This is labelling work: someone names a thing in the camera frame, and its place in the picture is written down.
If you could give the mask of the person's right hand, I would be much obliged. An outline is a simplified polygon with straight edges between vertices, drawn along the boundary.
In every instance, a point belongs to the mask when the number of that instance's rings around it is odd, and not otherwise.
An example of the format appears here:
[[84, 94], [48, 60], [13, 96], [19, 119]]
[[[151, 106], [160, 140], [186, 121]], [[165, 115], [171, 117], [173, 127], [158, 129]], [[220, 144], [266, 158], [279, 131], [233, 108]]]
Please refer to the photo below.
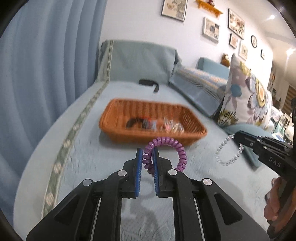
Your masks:
[[264, 208], [264, 217], [268, 221], [276, 221], [280, 209], [280, 200], [278, 197], [278, 190], [281, 186], [282, 178], [278, 177], [272, 180], [272, 188], [268, 192], [269, 198], [267, 199]]

